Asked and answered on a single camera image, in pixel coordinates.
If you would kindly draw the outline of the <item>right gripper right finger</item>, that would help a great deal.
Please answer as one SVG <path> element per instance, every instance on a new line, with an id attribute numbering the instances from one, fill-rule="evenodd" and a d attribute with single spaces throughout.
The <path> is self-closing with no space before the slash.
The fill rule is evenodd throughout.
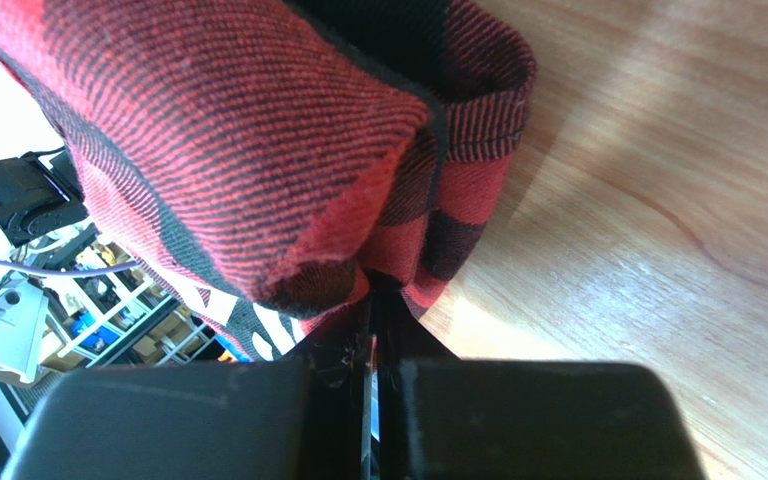
<path id="1" fill-rule="evenodd" d="M 377 302 L 385 479 L 701 479 L 672 395 L 650 369 L 464 360 L 393 295 Z"/>

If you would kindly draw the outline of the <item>red black plaid shirt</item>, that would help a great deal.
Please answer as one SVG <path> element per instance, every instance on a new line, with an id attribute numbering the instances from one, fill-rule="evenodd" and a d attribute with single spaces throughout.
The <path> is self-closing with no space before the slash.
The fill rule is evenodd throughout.
<path id="1" fill-rule="evenodd" d="M 0 1 L 0 64 L 99 230 L 256 360 L 438 300 L 537 74 L 471 1 Z"/>

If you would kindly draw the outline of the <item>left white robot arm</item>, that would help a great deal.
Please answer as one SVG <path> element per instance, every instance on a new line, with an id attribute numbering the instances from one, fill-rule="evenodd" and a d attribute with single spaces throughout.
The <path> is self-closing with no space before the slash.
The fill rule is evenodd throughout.
<path id="1" fill-rule="evenodd" d="M 22 246 L 88 217 L 75 167 L 64 148 L 0 160 L 0 234 Z"/>

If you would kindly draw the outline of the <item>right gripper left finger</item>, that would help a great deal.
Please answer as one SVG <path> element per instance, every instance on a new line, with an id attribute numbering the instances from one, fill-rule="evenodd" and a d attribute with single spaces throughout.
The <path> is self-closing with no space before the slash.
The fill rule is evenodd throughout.
<path id="1" fill-rule="evenodd" d="M 272 362 L 109 367 L 65 376 L 30 416 L 6 479 L 365 479 L 362 302 Z"/>

